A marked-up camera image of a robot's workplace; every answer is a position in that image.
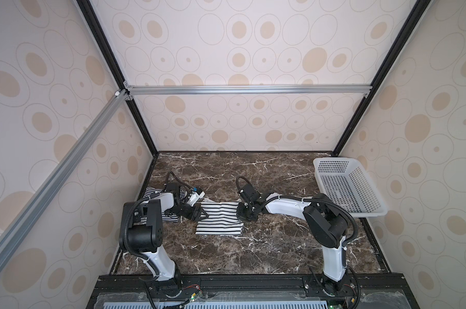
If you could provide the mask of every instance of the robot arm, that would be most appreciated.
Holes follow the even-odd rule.
[[[183,186],[189,189],[184,198],[180,196]],[[168,183],[167,177],[163,192],[136,202],[125,203],[119,235],[120,248],[141,258],[157,281],[167,281],[179,276],[175,263],[162,246],[161,213],[177,214],[193,221],[206,219],[209,215],[200,204],[196,204],[204,195],[200,188],[192,188],[177,178],[176,182]]]
[[[277,196],[279,196],[279,194],[273,193],[268,199]],[[317,208],[311,206],[311,204],[311,202],[279,198],[269,202],[266,205],[266,209],[269,213],[285,214],[287,216],[304,219],[307,223],[312,222],[309,223],[310,230],[316,240],[323,245],[323,273],[327,278],[339,282],[346,272],[346,247],[341,245],[346,239],[346,236],[344,234],[340,235],[338,232],[339,240],[338,237],[334,237],[329,231],[331,229],[329,222],[324,218],[321,220],[321,214],[318,212]],[[344,230],[346,230],[346,223],[341,223],[342,225],[340,228],[344,227]]]
[[[242,188],[238,180],[247,182]],[[237,215],[243,220],[256,221],[261,213],[280,213],[304,219],[314,236],[323,246],[323,286],[329,294],[342,289],[347,278],[346,244],[356,238],[358,230],[355,220],[343,208],[333,203],[329,197],[319,193],[313,197],[298,198],[277,193],[261,194],[252,184],[240,176],[236,180],[238,194],[243,205]],[[346,229],[353,226],[353,235],[346,239]]]

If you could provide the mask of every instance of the dark brown marble surface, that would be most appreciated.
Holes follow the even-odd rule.
[[[328,153],[161,153],[149,186],[161,188],[169,170],[202,188],[213,201],[238,198],[235,178],[247,177],[260,192],[310,196],[319,191],[312,161]],[[347,262],[356,272],[380,272],[372,246],[359,223],[359,236],[348,245]],[[183,274],[322,272],[321,245],[302,219],[265,214],[245,222],[240,236],[196,235],[197,223],[182,219],[164,223],[169,257]],[[117,274],[148,274],[136,258],[124,254]]]

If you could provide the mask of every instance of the mesh basket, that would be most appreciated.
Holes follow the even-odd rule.
[[[387,207],[376,185],[358,160],[318,158],[314,160],[319,189],[353,217],[384,216]]]

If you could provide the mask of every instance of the striped cloth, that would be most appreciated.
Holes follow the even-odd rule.
[[[199,235],[241,235],[243,222],[236,216],[240,201],[202,202],[202,208],[209,218],[197,223],[195,234]]]
[[[153,193],[162,192],[162,190],[163,189],[156,189],[156,188],[148,187],[147,189],[145,189],[145,193],[144,193],[143,197],[150,196]],[[187,193],[185,191],[183,191],[183,190],[180,191],[180,198],[184,198],[186,195],[187,195]],[[163,217],[163,221],[178,222],[178,216],[176,214],[171,214],[171,215],[167,216],[164,213],[161,213],[161,215]]]

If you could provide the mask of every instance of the wall panel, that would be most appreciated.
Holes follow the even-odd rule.
[[[466,308],[466,1],[437,1],[341,156],[387,201],[372,227],[421,308]]]
[[[414,0],[92,1],[129,84],[368,83]]]
[[[159,150],[333,150],[361,93],[136,96]]]
[[[0,235],[115,92],[69,0],[0,1]]]
[[[0,308],[85,308],[150,159],[120,107],[0,273]]]

